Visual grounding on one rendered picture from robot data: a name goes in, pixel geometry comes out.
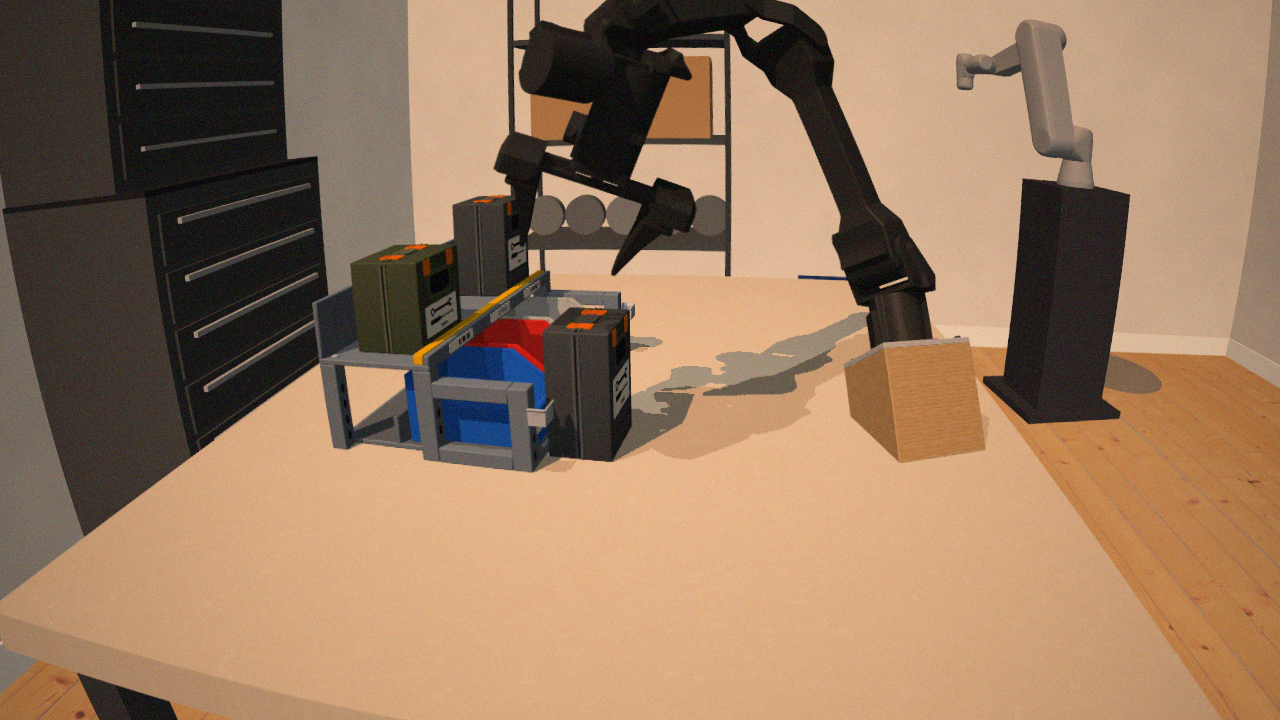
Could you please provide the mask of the yellow flat bar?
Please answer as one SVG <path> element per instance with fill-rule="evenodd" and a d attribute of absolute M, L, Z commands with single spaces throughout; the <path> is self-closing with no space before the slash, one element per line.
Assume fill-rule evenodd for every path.
<path fill-rule="evenodd" d="M 447 331 L 444 334 L 442 334 L 440 337 L 438 337 L 436 340 L 434 340 L 430 345 L 428 345 L 424 348 L 421 348 L 417 354 L 413 354 L 413 364 L 415 365 L 422 365 L 424 364 L 424 360 L 422 360 L 424 355 L 429 354 L 433 348 L 436 348 L 438 345 L 442 345 L 445 340 L 451 338 L 451 336 L 453 336 L 454 333 L 457 333 L 458 331 L 461 331 L 462 328 L 465 328 L 465 325 L 468 325 L 471 322 L 474 322 L 475 319 L 477 319 L 477 316 L 481 316 L 484 313 L 486 313 L 488 310 L 490 310 L 492 307 L 494 307 L 497 304 L 500 304 L 500 301 L 503 301 L 504 299 L 507 299 L 511 293 L 515 293 L 517 290 L 520 290 L 521 287 L 524 287 L 524 284 L 527 284 L 530 281 L 535 279 L 541 273 L 543 272 L 539 272 L 539 270 L 535 272 L 535 273 L 532 273 L 532 275 L 529 275 L 526 279 L 521 281 L 518 284 L 515 284 L 515 287 L 512 287 L 511 290 L 506 291 L 506 293 L 502 293 L 499 297 L 494 299 L 490 304 L 486 304 L 484 307 L 479 309 L 476 313 L 474 313 L 472 315 L 470 315 L 468 318 L 466 318 L 463 322 L 460 322 L 460 324 L 457 324 L 453 328 L 451 328 L 451 331 Z"/>

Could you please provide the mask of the blue bin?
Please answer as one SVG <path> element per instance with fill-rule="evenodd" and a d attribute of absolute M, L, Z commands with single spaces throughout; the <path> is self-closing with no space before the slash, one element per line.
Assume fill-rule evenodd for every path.
<path fill-rule="evenodd" d="M 439 377 L 534 384 L 535 409 L 547 409 L 544 373 L 515 348 L 463 346 L 438 365 Z M 413 373 L 404 373 L 411 436 L 421 442 Z M 445 441 L 512 447 L 508 404 L 442 398 Z"/>

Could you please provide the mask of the red open bin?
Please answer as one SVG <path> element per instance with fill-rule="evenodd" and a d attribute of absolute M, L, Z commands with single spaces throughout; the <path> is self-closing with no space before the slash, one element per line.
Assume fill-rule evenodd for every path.
<path fill-rule="evenodd" d="M 499 319 L 465 346 L 515 348 L 544 373 L 541 332 L 548 325 L 545 320 Z"/>

